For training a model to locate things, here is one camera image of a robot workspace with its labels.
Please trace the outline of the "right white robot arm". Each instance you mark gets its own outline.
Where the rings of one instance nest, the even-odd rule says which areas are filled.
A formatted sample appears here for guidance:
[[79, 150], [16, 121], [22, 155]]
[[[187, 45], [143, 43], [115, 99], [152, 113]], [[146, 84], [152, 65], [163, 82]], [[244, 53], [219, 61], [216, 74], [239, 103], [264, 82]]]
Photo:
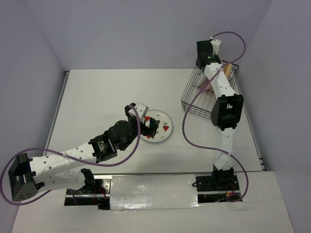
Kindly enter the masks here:
[[227, 176], [234, 173], [230, 154], [233, 148], [233, 135], [241, 119], [243, 96], [238, 95], [228, 81], [222, 60], [218, 56], [221, 41], [209, 39], [198, 41], [196, 65], [206, 76], [209, 84], [201, 84], [203, 89], [212, 88], [216, 102], [211, 111], [211, 121], [220, 129], [222, 151], [213, 162], [211, 178], [212, 186], [217, 190], [224, 189], [228, 184]]

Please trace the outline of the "pink plate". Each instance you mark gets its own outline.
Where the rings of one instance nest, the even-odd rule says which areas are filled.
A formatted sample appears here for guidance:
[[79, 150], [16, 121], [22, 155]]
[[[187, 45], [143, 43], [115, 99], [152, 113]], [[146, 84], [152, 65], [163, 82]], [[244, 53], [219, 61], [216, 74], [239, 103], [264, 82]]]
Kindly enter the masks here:
[[208, 77], [206, 77], [205, 75], [201, 76], [199, 88], [213, 92], [213, 87], [209, 83]]

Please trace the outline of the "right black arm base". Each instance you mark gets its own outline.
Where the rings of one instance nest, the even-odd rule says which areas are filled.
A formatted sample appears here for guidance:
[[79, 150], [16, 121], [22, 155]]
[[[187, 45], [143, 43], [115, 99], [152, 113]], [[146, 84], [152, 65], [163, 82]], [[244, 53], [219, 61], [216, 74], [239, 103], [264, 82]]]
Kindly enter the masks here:
[[223, 170], [214, 166], [210, 175], [195, 177], [192, 187], [197, 190], [199, 203], [236, 202], [241, 198], [234, 168]]

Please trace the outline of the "white blue-rimmed fruit plate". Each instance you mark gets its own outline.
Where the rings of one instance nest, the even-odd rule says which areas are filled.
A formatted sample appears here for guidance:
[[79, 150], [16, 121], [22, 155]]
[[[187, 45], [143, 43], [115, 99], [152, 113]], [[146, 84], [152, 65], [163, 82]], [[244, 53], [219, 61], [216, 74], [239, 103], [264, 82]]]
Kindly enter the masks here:
[[160, 121], [159, 126], [157, 128], [156, 135], [153, 138], [149, 136], [141, 135], [140, 136], [141, 139], [148, 143], [154, 143], [154, 144], [163, 143], [165, 140], [167, 140], [170, 137], [173, 131], [172, 119], [167, 113], [163, 111], [160, 111], [157, 109], [149, 109], [145, 116], [145, 121], [146, 121], [145, 125], [147, 127], [149, 127], [150, 125], [150, 118]]

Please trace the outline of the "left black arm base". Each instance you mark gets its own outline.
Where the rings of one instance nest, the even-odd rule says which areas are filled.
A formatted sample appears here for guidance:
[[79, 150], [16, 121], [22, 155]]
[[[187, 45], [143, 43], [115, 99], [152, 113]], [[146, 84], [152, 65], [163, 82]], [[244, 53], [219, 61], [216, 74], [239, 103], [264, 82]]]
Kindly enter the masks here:
[[94, 176], [90, 169], [82, 168], [83, 186], [79, 189], [67, 189], [65, 206], [97, 206], [99, 210], [110, 210], [110, 192], [112, 178]]

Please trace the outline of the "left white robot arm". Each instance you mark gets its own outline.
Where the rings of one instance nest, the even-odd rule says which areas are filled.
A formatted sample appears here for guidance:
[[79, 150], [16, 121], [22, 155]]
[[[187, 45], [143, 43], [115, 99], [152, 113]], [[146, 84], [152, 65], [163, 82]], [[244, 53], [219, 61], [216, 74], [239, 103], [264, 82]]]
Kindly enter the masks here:
[[139, 102], [125, 107], [127, 120], [120, 120], [103, 134], [73, 149], [57, 152], [42, 149], [49, 155], [29, 157], [28, 150], [17, 153], [4, 168], [8, 173], [12, 205], [26, 205], [37, 200], [37, 193], [44, 195], [57, 189], [80, 189], [91, 193], [95, 179], [90, 169], [75, 169], [82, 165], [107, 167], [106, 161], [115, 158], [118, 151], [125, 151], [141, 136], [155, 137], [160, 125], [148, 115], [149, 108]]

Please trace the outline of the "dark wire dish rack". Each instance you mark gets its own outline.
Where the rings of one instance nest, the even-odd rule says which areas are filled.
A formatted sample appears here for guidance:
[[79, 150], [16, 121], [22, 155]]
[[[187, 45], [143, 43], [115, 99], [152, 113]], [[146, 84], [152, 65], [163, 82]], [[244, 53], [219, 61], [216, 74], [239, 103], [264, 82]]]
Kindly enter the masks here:
[[216, 102], [214, 91], [211, 87], [202, 90], [207, 82], [202, 70], [195, 66], [181, 97], [182, 109], [203, 118], [211, 119], [211, 111]]

